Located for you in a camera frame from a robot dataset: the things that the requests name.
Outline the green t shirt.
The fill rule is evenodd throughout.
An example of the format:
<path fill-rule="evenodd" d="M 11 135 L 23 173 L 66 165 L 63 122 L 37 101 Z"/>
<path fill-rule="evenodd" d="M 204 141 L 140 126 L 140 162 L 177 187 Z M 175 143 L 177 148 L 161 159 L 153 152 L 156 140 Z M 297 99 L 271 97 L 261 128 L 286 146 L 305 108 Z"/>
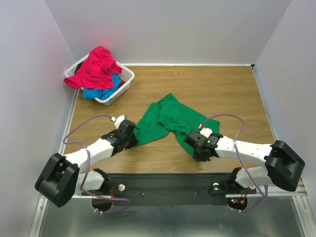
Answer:
<path fill-rule="evenodd" d="M 172 132 L 181 147 L 191 156 L 193 148 L 184 142 L 191 130 L 198 130 L 202 122 L 214 133 L 220 132 L 220 122 L 207 117 L 180 103 L 173 94 L 168 94 L 152 103 L 137 123 L 138 145 L 142 146 L 167 136 Z"/>

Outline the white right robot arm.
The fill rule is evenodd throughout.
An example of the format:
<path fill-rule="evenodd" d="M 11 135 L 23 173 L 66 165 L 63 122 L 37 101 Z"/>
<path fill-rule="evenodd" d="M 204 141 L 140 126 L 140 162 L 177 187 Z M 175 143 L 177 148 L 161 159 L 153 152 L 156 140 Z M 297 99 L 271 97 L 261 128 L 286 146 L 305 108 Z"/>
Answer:
<path fill-rule="evenodd" d="M 282 190 L 294 192 L 305 167 L 303 159 L 280 140 L 273 144 L 254 144 L 235 141 L 213 133 L 210 128 L 203 128 L 201 131 L 192 130 L 184 142 L 193 148 L 195 161 L 206 162 L 217 157 L 236 158 L 241 164 L 256 164 L 253 168 L 238 169 L 227 180 L 227 187 L 233 193 L 261 185 L 275 185 Z"/>

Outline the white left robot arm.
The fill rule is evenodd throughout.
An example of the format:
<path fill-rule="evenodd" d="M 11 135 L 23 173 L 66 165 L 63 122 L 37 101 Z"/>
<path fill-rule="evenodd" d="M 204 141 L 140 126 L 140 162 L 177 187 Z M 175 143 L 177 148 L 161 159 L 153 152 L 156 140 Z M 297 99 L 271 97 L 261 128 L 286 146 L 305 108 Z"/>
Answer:
<path fill-rule="evenodd" d="M 64 206 L 74 195 L 85 193 L 99 197 L 103 194 L 114 194 L 111 179 L 101 169 L 90 170 L 90 167 L 106 158 L 113 157 L 123 150 L 138 144 L 135 135 L 136 125 L 125 115 L 111 117 L 115 129 L 93 144 L 82 149 L 62 155 L 53 154 L 43 168 L 35 183 L 35 190 L 46 197 L 57 207 Z"/>

